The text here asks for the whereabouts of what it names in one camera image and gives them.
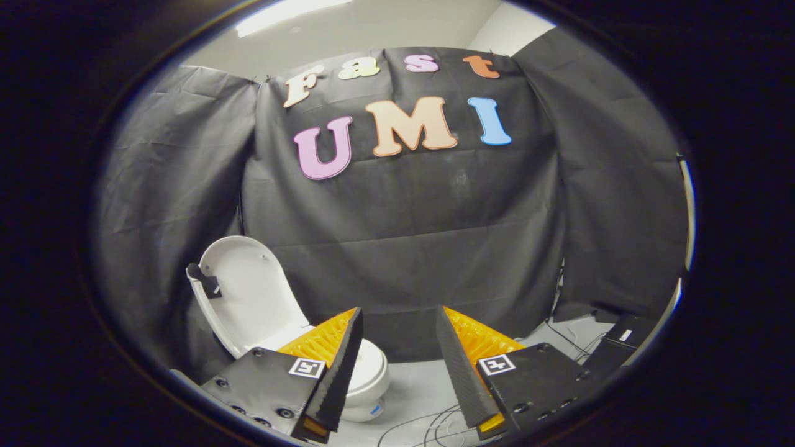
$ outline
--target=toilet bowl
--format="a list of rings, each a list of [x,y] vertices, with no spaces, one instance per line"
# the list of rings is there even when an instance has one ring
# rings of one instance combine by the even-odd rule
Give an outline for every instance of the toilet bowl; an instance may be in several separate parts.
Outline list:
[[[189,275],[193,293],[213,332],[234,358],[255,347],[276,351],[314,328],[301,312],[281,264],[257,240],[219,239],[204,252],[199,268],[205,276],[215,277],[222,297],[209,299],[201,282]],[[364,422],[379,416],[389,384],[386,356],[362,339],[341,418]]]

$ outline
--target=pink letter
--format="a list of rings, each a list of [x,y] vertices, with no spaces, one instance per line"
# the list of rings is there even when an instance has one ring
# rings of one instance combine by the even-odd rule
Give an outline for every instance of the pink letter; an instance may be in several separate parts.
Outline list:
[[[337,155],[328,163],[321,163],[317,157],[317,135],[319,127],[300,132],[293,141],[298,145],[298,161],[304,175],[313,180],[323,180],[343,172],[351,162],[351,138],[348,125],[353,122],[350,116],[343,116],[328,123],[328,129],[334,133]]]
[[[413,54],[411,56],[406,56],[403,62],[407,63],[405,67],[410,72],[415,73],[435,72],[439,69],[439,65],[436,64],[436,62],[433,61],[433,58],[427,54]]]

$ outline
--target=wall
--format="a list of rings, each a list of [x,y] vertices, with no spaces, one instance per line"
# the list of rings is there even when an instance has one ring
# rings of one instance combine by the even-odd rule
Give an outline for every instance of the wall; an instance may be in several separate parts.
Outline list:
[[[466,48],[500,0],[354,0],[240,38],[232,28],[183,62],[257,81],[348,52]]]
[[[467,48],[513,56],[554,27],[554,24],[527,10],[503,3],[483,24]]]

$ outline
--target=black curtain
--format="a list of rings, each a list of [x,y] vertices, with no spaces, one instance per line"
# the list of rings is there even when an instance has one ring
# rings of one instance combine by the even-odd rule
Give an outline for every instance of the black curtain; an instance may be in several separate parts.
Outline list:
[[[170,72],[126,116],[96,187],[94,268],[122,329],[164,367],[215,374],[231,357],[185,267],[239,232],[258,85],[210,68]]]
[[[681,142],[638,85],[563,29],[514,60],[549,114],[560,155],[565,275],[556,320],[596,309],[659,317],[684,269]]]
[[[436,72],[411,72],[425,54]],[[491,60],[498,79],[463,58]],[[371,56],[381,71],[341,80],[342,64]],[[326,70],[309,97],[285,109],[285,81],[317,64]],[[455,147],[377,157],[365,106],[394,101],[411,114],[423,96],[444,98]],[[472,97],[497,102],[512,142],[489,146]],[[351,163],[316,181],[299,166],[293,137],[319,127],[321,161],[335,156],[326,125],[351,116]],[[379,49],[337,56],[262,85],[256,153],[243,176],[247,235],[279,258],[313,324],[362,306],[365,337],[390,361],[440,358],[435,308],[466,313],[510,336],[526,336],[549,313],[564,232],[553,127],[524,73],[509,57],[463,49]]]

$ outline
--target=blue letter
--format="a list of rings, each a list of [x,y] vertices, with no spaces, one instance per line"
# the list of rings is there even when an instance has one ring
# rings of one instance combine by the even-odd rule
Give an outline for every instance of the blue letter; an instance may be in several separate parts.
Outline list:
[[[497,101],[488,98],[470,98],[467,103],[478,111],[480,124],[483,126],[481,141],[489,146],[502,146],[510,143],[510,136],[505,133],[497,116]]]

